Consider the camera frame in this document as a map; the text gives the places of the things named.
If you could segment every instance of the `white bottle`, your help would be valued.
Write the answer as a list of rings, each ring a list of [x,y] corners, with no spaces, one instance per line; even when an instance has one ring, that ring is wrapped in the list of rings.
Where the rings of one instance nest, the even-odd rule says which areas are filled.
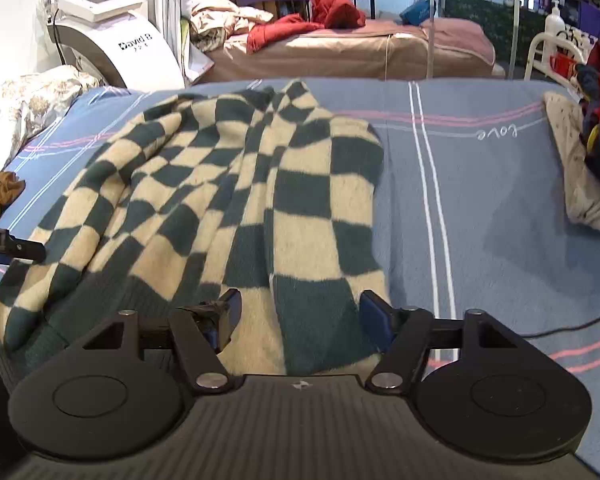
[[[552,0],[552,2],[554,3],[554,8],[551,10],[551,14],[544,20],[544,31],[555,37],[559,32],[566,30],[566,27],[564,26],[564,20],[560,16],[558,0]],[[558,49],[555,45],[548,44],[545,41],[542,48],[542,63],[549,65],[551,56],[554,56],[557,52]]]

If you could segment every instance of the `red jacket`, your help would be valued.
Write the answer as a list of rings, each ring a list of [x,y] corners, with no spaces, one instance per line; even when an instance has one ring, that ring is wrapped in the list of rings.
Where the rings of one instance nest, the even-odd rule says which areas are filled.
[[[247,52],[252,54],[268,44],[320,28],[359,28],[365,15],[351,0],[311,0],[312,20],[290,14],[270,25],[255,25],[247,38]]]

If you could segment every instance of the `knit sweater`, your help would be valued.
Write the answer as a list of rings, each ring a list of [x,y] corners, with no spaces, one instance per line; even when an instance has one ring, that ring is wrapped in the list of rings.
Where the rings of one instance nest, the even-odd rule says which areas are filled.
[[[147,318],[242,293],[220,354],[235,374],[308,375],[374,362],[362,290],[386,297],[372,256],[382,147],[306,86],[180,96],[106,142],[32,236],[40,264],[0,282],[8,387],[115,312]]]

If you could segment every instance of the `blue bed sheet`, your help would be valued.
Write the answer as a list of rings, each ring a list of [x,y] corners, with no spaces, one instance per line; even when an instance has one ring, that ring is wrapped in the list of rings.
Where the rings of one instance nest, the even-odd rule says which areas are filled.
[[[307,83],[324,107],[371,122],[384,145],[374,251],[394,306],[422,306],[440,317],[483,308],[523,334],[600,316],[600,234],[566,219],[541,101],[560,87],[475,79]],[[171,93],[100,88],[78,99],[10,164],[27,187],[0,227],[28,237],[103,140]],[[589,389],[594,412],[578,454],[600,471],[600,322],[532,342]],[[430,365],[455,358],[439,351]]]

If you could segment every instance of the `circular pad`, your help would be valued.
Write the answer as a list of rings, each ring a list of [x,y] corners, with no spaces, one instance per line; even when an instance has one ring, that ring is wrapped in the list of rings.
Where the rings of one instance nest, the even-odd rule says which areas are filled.
[[[544,388],[516,375],[494,375],[471,388],[471,398],[486,412],[502,416],[525,416],[542,408]]]
[[[430,432],[496,462],[533,463],[575,451],[591,416],[586,388],[554,363],[529,364],[515,350],[503,358],[507,351],[497,359],[460,359],[420,383],[416,407]]]
[[[147,447],[181,410],[170,376],[117,351],[80,351],[52,362],[22,380],[9,402],[11,425],[25,441],[70,460],[118,458]]]
[[[103,416],[122,406],[128,397],[125,383],[113,377],[90,375],[69,379],[54,392],[58,410],[72,416]]]

